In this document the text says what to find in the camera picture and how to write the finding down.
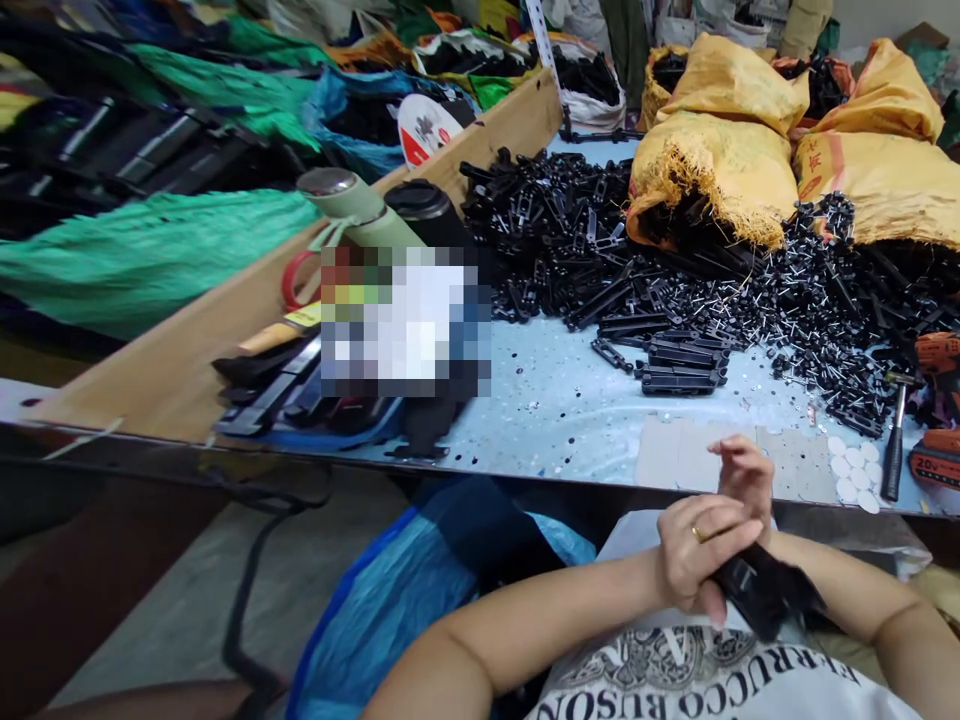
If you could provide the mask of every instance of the white t-shirt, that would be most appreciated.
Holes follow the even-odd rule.
[[[635,628],[554,666],[528,720],[920,720],[849,665],[710,627]]]

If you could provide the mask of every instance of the green thermos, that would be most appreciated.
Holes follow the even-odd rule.
[[[330,219],[310,244],[311,250],[337,245],[344,235],[361,247],[424,247],[410,226],[356,173],[316,168],[300,176],[297,189]]]

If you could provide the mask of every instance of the hammer handle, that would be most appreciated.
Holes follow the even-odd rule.
[[[896,502],[900,497],[900,468],[903,461],[903,428],[894,426],[883,455],[883,482],[880,497],[887,502]]]

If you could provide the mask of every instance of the orange power drill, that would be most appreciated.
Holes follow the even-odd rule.
[[[960,334],[923,335],[916,344],[920,372],[960,423]],[[914,479],[960,490],[960,429],[927,430],[910,452]]]

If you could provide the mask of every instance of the thermos bottle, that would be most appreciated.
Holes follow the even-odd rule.
[[[343,235],[361,247],[423,247],[417,234],[356,173],[315,168],[300,176],[297,189],[330,219],[311,250],[336,245]]]
[[[474,246],[450,197],[429,180],[400,183],[383,199],[427,247]]]

